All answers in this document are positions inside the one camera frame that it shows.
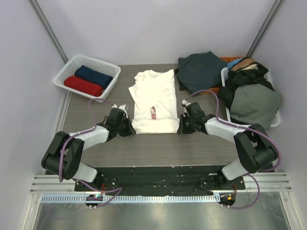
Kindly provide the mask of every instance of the red folded cloth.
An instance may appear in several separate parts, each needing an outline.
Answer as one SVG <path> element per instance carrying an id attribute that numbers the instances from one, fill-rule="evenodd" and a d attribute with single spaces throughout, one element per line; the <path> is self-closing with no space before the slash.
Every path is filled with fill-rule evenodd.
<path id="1" fill-rule="evenodd" d="M 64 81 L 64 85 L 89 95 L 99 97 L 104 89 L 100 85 L 93 84 L 76 76 L 71 76 Z"/>

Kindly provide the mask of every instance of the blue cloth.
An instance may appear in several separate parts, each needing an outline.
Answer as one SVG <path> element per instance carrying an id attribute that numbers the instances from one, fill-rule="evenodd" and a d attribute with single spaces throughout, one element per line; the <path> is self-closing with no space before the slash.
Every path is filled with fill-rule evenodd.
<path id="1" fill-rule="evenodd" d="M 237 64 L 241 59 L 242 59 L 242 58 L 238 58 L 238 59 L 236 59 L 236 60 L 233 60 L 233 61 L 227 63 L 227 68 L 228 68 L 228 70 L 230 70 L 230 69 L 231 69 L 235 64 Z"/>
<path id="2" fill-rule="evenodd" d="M 95 70 L 92 70 L 86 66 L 81 66 L 79 69 L 75 71 L 75 76 L 82 78 L 85 81 L 89 81 L 96 85 L 100 85 L 104 90 L 113 80 L 113 78 L 104 73 L 99 73 Z"/>

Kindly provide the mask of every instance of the navy blue folded cloth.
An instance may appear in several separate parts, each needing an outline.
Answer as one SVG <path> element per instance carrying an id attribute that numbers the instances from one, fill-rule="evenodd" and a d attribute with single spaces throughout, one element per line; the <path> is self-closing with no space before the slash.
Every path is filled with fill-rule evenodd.
<path id="1" fill-rule="evenodd" d="M 75 76 L 82 78 L 85 81 L 89 81 L 96 85 L 100 85 L 104 90 L 112 81 L 112 77 L 104 73 L 99 73 L 95 70 L 92 70 L 86 66 L 81 66 L 75 71 Z"/>

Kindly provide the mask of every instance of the gray cloth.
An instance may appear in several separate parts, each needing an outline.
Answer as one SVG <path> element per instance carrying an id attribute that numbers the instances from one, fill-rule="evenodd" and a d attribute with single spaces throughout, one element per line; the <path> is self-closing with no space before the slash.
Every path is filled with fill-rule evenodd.
<path id="1" fill-rule="evenodd" d="M 281 95 L 261 85 L 244 85 L 237 88 L 230 108 L 230 116 L 247 124 L 260 124 L 270 129 L 280 105 Z"/>
<path id="2" fill-rule="evenodd" d="M 224 67 L 227 67 L 227 62 L 211 51 L 192 54 L 187 58 L 178 59 L 179 73 L 176 76 L 187 90 L 193 93 L 221 84 L 221 70 Z"/>

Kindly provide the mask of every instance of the reflective floor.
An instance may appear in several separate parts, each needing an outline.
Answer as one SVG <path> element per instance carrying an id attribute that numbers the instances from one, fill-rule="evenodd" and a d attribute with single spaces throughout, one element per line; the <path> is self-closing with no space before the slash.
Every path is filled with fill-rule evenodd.
<path id="1" fill-rule="evenodd" d="M 237 194 L 234 206 L 252 203 L 256 193 Z M 245 210 L 217 203 L 110 204 L 83 209 L 84 204 L 41 204 L 35 230 L 290 230 L 279 193 L 261 193 Z"/>

